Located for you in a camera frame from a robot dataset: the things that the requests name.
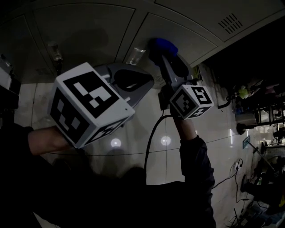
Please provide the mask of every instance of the power outlet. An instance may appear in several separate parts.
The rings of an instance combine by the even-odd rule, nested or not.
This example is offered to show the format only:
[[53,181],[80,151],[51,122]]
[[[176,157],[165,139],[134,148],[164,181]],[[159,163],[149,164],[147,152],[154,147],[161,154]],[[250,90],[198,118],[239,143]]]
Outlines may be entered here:
[[235,170],[235,172],[240,172],[240,170],[241,170],[241,164],[239,164],[238,162],[236,162],[236,163],[234,163],[234,170]]

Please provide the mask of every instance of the white cube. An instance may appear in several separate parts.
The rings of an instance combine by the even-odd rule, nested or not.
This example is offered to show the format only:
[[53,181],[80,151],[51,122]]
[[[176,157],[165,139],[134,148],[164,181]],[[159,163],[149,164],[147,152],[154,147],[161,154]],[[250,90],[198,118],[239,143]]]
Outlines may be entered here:
[[182,85],[170,99],[183,119],[195,118],[214,106],[214,102],[205,86]]
[[113,133],[135,114],[88,63],[56,78],[48,112],[76,148]]

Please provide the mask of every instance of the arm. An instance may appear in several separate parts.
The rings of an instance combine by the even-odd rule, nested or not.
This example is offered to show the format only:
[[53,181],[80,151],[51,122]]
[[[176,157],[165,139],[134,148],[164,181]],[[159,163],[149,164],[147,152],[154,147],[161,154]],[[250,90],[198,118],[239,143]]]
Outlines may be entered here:
[[70,145],[56,126],[29,132],[28,144],[32,155],[42,155],[70,148]]
[[6,156],[18,160],[31,155],[42,155],[70,148],[68,142],[55,126],[33,130],[31,127],[13,124],[1,128],[0,139],[5,142],[3,143],[3,151],[12,151],[12,153],[5,153]]
[[216,227],[211,207],[212,187],[215,184],[205,142],[196,134],[192,120],[174,119],[181,138],[180,159],[185,183],[199,199],[199,211],[207,227]]

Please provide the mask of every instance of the air vent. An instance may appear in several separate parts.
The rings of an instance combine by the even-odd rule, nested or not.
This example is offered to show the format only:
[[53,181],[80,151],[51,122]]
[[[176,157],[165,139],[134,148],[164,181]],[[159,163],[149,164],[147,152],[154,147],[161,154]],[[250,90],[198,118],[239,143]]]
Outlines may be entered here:
[[224,30],[226,30],[228,32],[228,34],[232,34],[242,27],[241,22],[237,19],[237,17],[233,13],[231,13],[230,15],[225,17],[218,24]]
[[153,86],[154,89],[161,89],[162,86],[165,85],[165,81],[164,81],[164,79],[161,76],[154,75],[152,77],[153,77],[153,79],[155,81],[155,84]]

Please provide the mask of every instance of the person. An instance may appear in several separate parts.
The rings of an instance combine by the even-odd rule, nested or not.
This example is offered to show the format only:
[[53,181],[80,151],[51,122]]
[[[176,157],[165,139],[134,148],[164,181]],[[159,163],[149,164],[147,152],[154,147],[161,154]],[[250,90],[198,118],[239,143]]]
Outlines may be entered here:
[[17,124],[2,127],[1,205],[6,213],[2,218],[10,227],[40,227],[34,212],[61,228],[120,224],[215,228],[211,207],[214,169],[206,144],[191,120],[174,121],[181,138],[185,182],[156,186],[146,185],[145,171],[140,168],[131,170],[143,170],[143,175],[131,175],[130,170],[122,181],[68,175],[40,156],[70,148],[55,126],[39,130]]

